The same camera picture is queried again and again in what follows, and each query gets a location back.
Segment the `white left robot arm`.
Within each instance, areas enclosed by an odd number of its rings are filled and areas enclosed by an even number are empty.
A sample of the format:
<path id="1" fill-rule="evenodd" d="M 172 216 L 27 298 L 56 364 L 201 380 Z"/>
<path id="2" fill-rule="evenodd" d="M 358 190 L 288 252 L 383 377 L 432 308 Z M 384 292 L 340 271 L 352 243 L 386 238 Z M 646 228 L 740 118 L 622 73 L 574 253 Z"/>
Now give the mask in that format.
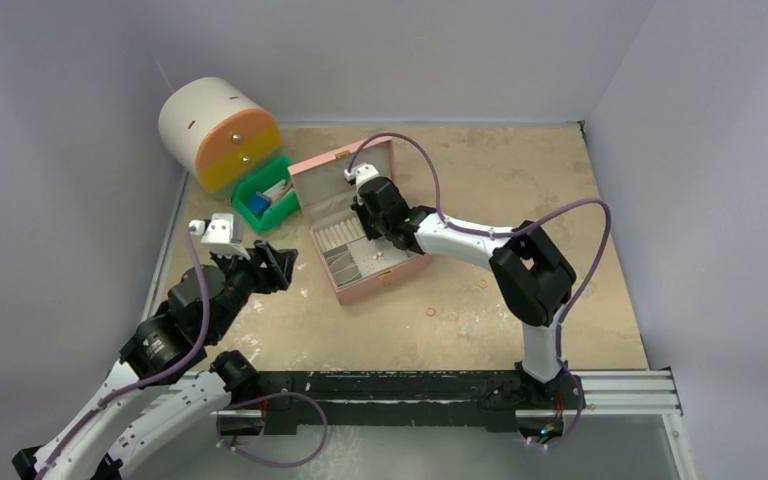
<path id="1" fill-rule="evenodd" d="M 285 291 L 295 249 L 258 240 L 207 244 L 171 287 L 155 313 L 121 348 L 102 386 L 54 439 L 12 459 L 21 479 L 126 479 L 161 446 L 227 404 L 252 405 L 258 372 L 238 351 L 220 354 L 210 369 L 188 371 L 207 356 L 254 294 Z"/>

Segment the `pink jewelry box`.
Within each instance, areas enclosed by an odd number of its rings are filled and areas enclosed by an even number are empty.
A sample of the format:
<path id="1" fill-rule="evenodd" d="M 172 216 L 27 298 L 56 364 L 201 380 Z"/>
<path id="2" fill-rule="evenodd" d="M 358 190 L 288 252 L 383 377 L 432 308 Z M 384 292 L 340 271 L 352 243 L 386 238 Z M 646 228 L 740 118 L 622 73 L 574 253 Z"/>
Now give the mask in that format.
<path id="1" fill-rule="evenodd" d="M 343 176 L 352 155 L 354 165 L 369 163 L 394 179 L 395 153 L 390 137 L 358 141 L 289 167 L 300 208 L 315 251 L 321 260 L 338 301 L 354 301 L 427 268 L 428 255 L 405 252 L 384 238 L 367 240 L 351 209 L 356 188 Z M 382 256 L 368 257 L 383 251 Z"/>

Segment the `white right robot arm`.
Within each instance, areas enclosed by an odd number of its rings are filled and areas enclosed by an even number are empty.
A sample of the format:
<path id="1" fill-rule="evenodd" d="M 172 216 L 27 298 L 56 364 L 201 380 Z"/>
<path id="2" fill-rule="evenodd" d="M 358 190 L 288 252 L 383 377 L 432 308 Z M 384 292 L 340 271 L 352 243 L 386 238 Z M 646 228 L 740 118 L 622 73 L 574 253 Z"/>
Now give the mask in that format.
<path id="1" fill-rule="evenodd" d="M 385 238 L 395 248 L 455 258 L 493 274 L 510 313 L 522 323 L 524 399 L 544 407 L 561 391 L 561 317 L 572 297 L 576 273 L 538 227 L 515 236 L 510 227 L 451 226 L 428 206 L 408 205 L 394 182 L 377 172 L 346 171 L 356 195 L 352 209 L 367 238 Z"/>

